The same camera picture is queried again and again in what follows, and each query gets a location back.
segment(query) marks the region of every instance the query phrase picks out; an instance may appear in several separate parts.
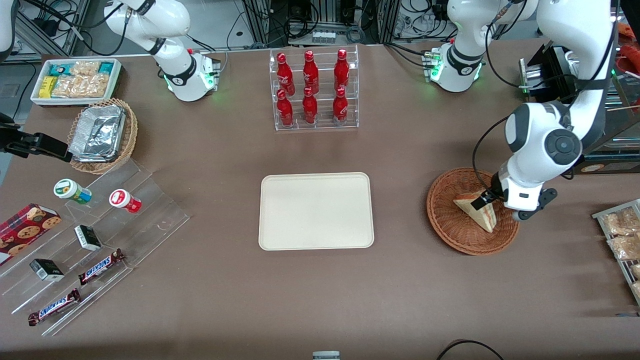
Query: clear acrylic display stand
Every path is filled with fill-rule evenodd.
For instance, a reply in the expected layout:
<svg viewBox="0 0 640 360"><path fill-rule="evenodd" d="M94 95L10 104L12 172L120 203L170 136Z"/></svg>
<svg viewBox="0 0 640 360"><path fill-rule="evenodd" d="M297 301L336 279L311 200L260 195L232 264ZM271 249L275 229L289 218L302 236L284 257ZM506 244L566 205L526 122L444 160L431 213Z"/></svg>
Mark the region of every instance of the clear acrylic display stand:
<svg viewBox="0 0 640 360"><path fill-rule="evenodd" d="M80 205L68 201L58 211L63 221L49 231L52 236L48 240L42 243L37 240L0 268L4 303L12 314L24 319L25 327L28 326L29 314L78 288L82 298L80 303L69 305L69 309L49 316L35 327L42 336L55 335L62 330L189 220L175 201L156 185L151 173L133 160L111 169L87 188L93 193L89 203ZM118 188L131 192L142 201L138 213L131 214L109 204L109 195ZM92 252L80 247L74 232L80 224L93 227L102 243L100 250ZM80 286L78 275L117 248L126 258L98 278ZM53 260L65 274L64 278L58 282L40 280L29 266L37 258Z"/></svg>
<svg viewBox="0 0 640 360"><path fill-rule="evenodd" d="M638 219L640 219L640 199L627 202L625 204L616 206L614 208L611 208L605 211L601 211L599 213L595 213L591 216L592 218L598 220L598 224L600 224L600 227L602 228L602 231L604 232L604 235L607 238L607 244L611 248L611 251L614 252L614 256L616 251L611 246L611 240L615 237L615 235L609 232L609 229L607 228L607 226L605 225L602 219L604 215L617 213L618 211L621 211L627 208L632 208L636 213L636 216L638 217ZM636 279L633 272L631 271L631 266L638 264L638 260L620 260L618 258L616 258L616 260L618 262L618 265L622 269L622 274L625 276L625 279L627 280L627 284L629 285L629 287L631 287L631 284L639 280L639 279ZM638 295L634 291L631 291L631 292L633 293L633 296L636 299L636 304L640 306L640 297L638 297Z"/></svg>
<svg viewBox="0 0 640 360"><path fill-rule="evenodd" d="M336 126L333 123L333 100L335 98L335 89L333 86L333 68L335 62L338 60L338 50L345 49L347 51L347 62L349 63L349 85L346 88L346 98L349 101L349 107L347 110L347 120L343 126ZM314 47L314 59L318 65L320 91L316 94L316 100L318 102L318 118L314 125L307 124L304 119L304 111L302 108L302 100L305 97L303 92L305 88L305 81L302 75L302 69L305 66L305 50L300 48L279 49L271 50L269 57L269 75L271 78L271 100L273 102L273 118L275 120L276 130L340 130L345 128L358 127L359 120L359 108L358 98L360 97L360 91L358 89L358 68L360 66L358 62L358 47L357 46L341 46L341 47ZM276 61L276 55L278 53L284 53L287 55L287 63L293 71L293 83L296 87L296 93L289 97L291 105L293 106L293 126L284 127L278 117L278 108L276 103L278 98L276 92L280 88L278 83L278 62Z"/></svg>

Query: brown tablecloth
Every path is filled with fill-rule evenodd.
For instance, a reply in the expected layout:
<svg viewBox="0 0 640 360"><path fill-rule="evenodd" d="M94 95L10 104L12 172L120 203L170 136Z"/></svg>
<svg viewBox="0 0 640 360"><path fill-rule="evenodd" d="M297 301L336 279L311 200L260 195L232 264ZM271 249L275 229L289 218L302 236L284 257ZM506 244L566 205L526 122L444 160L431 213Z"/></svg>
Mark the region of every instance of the brown tablecloth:
<svg viewBox="0 0 640 360"><path fill-rule="evenodd" d="M517 60L539 44L498 41L492 59L515 81ZM0 303L0 359L433 359L459 338L506 359L640 358L640 319L613 317L637 308L590 218L640 197L637 176L554 180L559 198L504 252L460 254L433 232L427 190L470 165L519 91L483 69L469 91L450 94L385 47L359 51L361 126L344 133L275 133L268 51L232 53L220 90L193 103L167 91L151 57L121 58L119 94L140 123L134 158L192 219L55 337ZM34 106L26 131L66 138L78 111ZM498 130L478 162L494 172L509 156ZM372 247L260 249L263 177L352 171L371 178ZM0 218L29 202L60 207L51 187L62 177L93 179L45 156L15 158ZM493 359L476 345L454 353Z"/></svg>

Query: coca-cola bottle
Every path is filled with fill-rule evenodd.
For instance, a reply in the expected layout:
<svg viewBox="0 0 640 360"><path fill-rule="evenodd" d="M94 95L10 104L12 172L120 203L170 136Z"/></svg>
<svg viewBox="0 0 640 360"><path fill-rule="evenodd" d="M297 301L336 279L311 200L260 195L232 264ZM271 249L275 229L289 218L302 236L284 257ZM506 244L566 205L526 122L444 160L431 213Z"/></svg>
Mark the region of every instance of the coca-cola bottle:
<svg viewBox="0 0 640 360"><path fill-rule="evenodd" d="M305 77L305 86L309 86L314 94L320 91L320 80L318 76L318 65L314 61L314 52L305 51L305 67L302 69Z"/></svg>
<svg viewBox="0 0 640 360"><path fill-rule="evenodd" d="M293 71L287 63L287 56L283 53L279 53L276 58L278 59L278 82L280 87L283 88L288 96L293 96L296 93L296 87L293 85Z"/></svg>
<svg viewBox="0 0 640 360"><path fill-rule="evenodd" d="M345 49L338 50L338 61L333 68L335 77L334 87L338 91L340 86L347 88L349 85L349 63L347 63L347 51Z"/></svg>
<svg viewBox="0 0 640 360"><path fill-rule="evenodd" d="M344 87L341 86L335 92L335 99L333 100L333 123L337 126L343 126L347 121L347 107L349 106L349 102L347 98L344 97L344 94Z"/></svg>
<svg viewBox="0 0 640 360"><path fill-rule="evenodd" d="M318 116L318 101L314 97L313 89L310 86L305 88L305 98L302 100L302 107L305 109L305 121L307 124L315 124Z"/></svg>
<svg viewBox="0 0 640 360"><path fill-rule="evenodd" d="M276 95L278 96L276 107L278 108L278 117L280 117L280 122L284 127L292 127L293 107L291 106L291 102L287 99L287 93L282 89L278 89Z"/></svg>

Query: white robotic arm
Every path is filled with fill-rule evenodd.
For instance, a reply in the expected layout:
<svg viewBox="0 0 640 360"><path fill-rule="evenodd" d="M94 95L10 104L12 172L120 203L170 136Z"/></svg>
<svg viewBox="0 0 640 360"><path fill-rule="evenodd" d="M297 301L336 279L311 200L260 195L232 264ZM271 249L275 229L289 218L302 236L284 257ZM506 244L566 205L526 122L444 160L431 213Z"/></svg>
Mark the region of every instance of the white robotic arm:
<svg viewBox="0 0 640 360"><path fill-rule="evenodd" d="M215 89L217 77L212 60L191 54L177 38L186 35L191 24L183 4L175 0L110 1L104 7L105 16L121 3L126 6L110 16L107 25L116 34L124 31L125 37L156 59L178 99L195 101Z"/></svg>
<svg viewBox="0 0 640 360"><path fill-rule="evenodd" d="M505 137L512 157L494 175L491 192L474 202L477 209L494 195L503 196L506 207L515 209L517 220L527 220L556 196L543 184L570 169L602 134L601 103L608 88L610 38L613 34L609 0L542 1L538 24L555 43L571 49L580 59L579 81L586 85L571 106L554 101L525 103L507 119Z"/></svg>
<svg viewBox="0 0 640 360"><path fill-rule="evenodd" d="M9 57L13 49L17 13L16 0L0 0L0 63Z"/></svg>
<svg viewBox="0 0 640 360"><path fill-rule="evenodd" d="M447 15L458 35L455 43L435 47L428 54L429 65L434 67L429 80L450 92L468 89L480 71L485 41L487 45L491 42L491 34L486 37L487 31L492 31L490 24L528 19L537 6L538 0L449 0Z"/></svg>

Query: round wicker basket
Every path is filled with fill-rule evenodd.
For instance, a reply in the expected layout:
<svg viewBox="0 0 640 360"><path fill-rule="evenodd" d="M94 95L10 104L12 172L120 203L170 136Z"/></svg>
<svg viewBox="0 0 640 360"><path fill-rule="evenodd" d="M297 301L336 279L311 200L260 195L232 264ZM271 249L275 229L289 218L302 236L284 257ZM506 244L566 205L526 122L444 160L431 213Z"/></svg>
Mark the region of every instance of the round wicker basket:
<svg viewBox="0 0 640 360"><path fill-rule="evenodd" d="M485 183L491 174L480 171ZM497 224L487 233L455 203L453 198L482 189L473 168L455 168L433 182L427 196L427 216L441 239L452 248L470 255L490 255L504 250L518 234L520 224L511 217L513 210L493 202Z"/></svg>
<svg viewBox="0 0 640 360"><path fill-rule="evenodd" d="M71 166L82 172L89 172L95 175L102 175L107 170L116 167L120 164L126 163L131 157L131 153L133 152L134 147L136 146L136 136L138 135L138 120L136 119L136 114L133 113L129 105L120 100L120 99L109 99L96 102L95 104L89 105L90 108L98 108L101 106L109 106L109 105L118 105L124 108L127 112L127 118L125 119L125 127L122 131L122 140L120 142L120 154L118 155L115 161L111 163L81 163L80 161L72 160ZM80 114L76 116L76 120L71 126L71 131L67 136L67 143L71 143L71 139L73 139L74 134L76 133L76 126L78 125L78 119L80 119Z"/></svg>

